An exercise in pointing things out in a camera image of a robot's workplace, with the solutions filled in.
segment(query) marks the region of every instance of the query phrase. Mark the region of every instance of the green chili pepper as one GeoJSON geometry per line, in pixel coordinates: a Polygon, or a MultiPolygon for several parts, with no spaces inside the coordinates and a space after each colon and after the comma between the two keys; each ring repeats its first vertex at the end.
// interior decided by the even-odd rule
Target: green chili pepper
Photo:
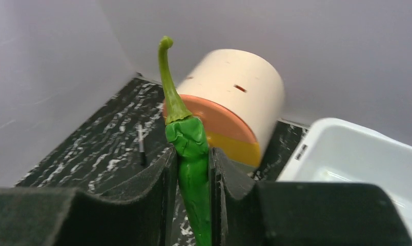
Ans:
{"type": "Polygon", "coordinates": [[[177,152],[179,188],[197,245],[211,246],[208,140],[203,124],[192,116],[174,87],[167,57],[172,45],[167,36],[159,43],[159,69],[167,106],[165,132],[177,152]]]}

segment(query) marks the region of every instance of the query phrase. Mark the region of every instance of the wall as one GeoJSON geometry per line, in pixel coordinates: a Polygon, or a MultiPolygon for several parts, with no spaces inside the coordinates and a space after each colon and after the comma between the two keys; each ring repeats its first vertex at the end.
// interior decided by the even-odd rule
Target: wall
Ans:
{"type": "Polygon", "coordinates": [[[0,186],[12,186],[133,68],[94,0],[0,0],[0,186]]]}
{"type": "Polygon", "coordinates": [[[412,0],[100,3],[145,77],[159,80],[163,35],[179,81],[211,50],[247,50],[282,75],[283,118],[338,117],[412,144],[412,0]]]}

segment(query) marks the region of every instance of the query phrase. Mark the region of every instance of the green stem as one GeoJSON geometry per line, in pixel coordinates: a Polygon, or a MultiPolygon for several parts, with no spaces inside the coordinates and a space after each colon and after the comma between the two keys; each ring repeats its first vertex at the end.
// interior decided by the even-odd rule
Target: green stem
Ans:
{"type": "Polygon", "coordinates": [[[159,71],[161,73],[162,87],[167,105],[166,125],[171,122],[185,119],[192,116],[192,113],[187,109],[185,104],[177,94],[173,79],[171,78],[170,68],[168,66],[168,49],[173,45],[173,40],[170,37],[164,36],[159,43],[158,60],[159,71]]]}

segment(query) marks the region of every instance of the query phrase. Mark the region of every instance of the white bin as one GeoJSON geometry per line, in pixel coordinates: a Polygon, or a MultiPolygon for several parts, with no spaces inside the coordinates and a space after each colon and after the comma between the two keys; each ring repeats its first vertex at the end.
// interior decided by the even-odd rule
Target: white bin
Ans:
{"type": "Polygon", "coordinates": [[[277,181],[367,182],[383,188],[412,235],[412,147],[334,118],[315,122],[277,181]]]}

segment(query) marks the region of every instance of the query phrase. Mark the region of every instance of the black marble table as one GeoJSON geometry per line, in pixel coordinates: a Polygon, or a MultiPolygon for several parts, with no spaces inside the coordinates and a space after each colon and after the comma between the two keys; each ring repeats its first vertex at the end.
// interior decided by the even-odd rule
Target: black marble table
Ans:
{"type": "MultiPolygon", "coordinates": [[[[136,126],[142,124],[148,164],[170,145],[161,116],[160,85],[135,78],[34,167],[16,186],[80,187],[102,193],[144,169],[140,165],[136,126]]],[[[252,177],[275,180],[304,130],[278,122],[262,164],[252,177]]],[[[173,218],[172,245],[195,245],[179,191],[173,218]]]]}

